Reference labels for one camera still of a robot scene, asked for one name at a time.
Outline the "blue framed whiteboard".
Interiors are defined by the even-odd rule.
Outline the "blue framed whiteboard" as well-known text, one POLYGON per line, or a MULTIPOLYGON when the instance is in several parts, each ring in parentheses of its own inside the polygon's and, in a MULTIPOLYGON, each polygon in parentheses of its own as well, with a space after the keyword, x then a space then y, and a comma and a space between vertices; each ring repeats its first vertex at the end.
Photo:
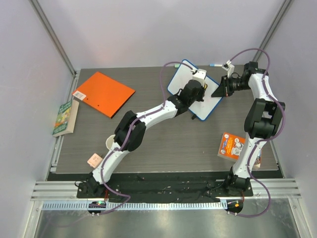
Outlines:
MULTIPOLYGON (((192 79, 192 72, 190 69, 181 64, 173 75, 170 83, 167 86, 167 90, 170 94, 176 94, 179 89, 183 89, 186 83, 192 79)), ((222 97, 212 97, 211 95, 218 88, 219 84, 212 78, 206 75, 205 84, 207 88, 204 93, 203 102, 194 102, 189 111, 197 116, 201 121, 205 121, 212 111, 217 107, 222 97)))

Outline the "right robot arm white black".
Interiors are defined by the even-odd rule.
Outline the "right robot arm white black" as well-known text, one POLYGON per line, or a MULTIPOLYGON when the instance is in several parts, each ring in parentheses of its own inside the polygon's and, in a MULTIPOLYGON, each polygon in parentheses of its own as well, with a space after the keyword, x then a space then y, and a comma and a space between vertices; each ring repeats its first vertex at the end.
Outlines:
POLYGON ((284 124, 285 104, 277 100, 268 83, 268 72, 250 61, 244 65, 243 74, 233 77, 234 67, 226 63, 227 74, 222 76, 220 85, 212 97, 229 97, 236 91, 250 89, 254 102, 246 116, 245 143, 238 160, 231 167, 223 188, 226 194, 234 196, 248 190, 251 171, 263 146, 276 138, 284 124))

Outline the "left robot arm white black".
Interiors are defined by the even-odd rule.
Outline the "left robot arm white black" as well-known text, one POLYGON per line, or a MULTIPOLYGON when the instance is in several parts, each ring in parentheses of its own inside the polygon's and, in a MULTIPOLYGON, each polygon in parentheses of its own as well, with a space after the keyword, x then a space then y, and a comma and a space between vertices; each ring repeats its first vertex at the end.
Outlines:
POLYGON ((194 102, 202 102, 205 84, 205 80, 191 79, 184 88, 168 97, 159 106, 137 114, 128 111, 115 129, 108 153, 86 181, 81 183, 82 190, 95 198, 102 197, 106 190, 104 184, 109 181, 121 160, 141 145, 146 130, 185 113, 194 102))

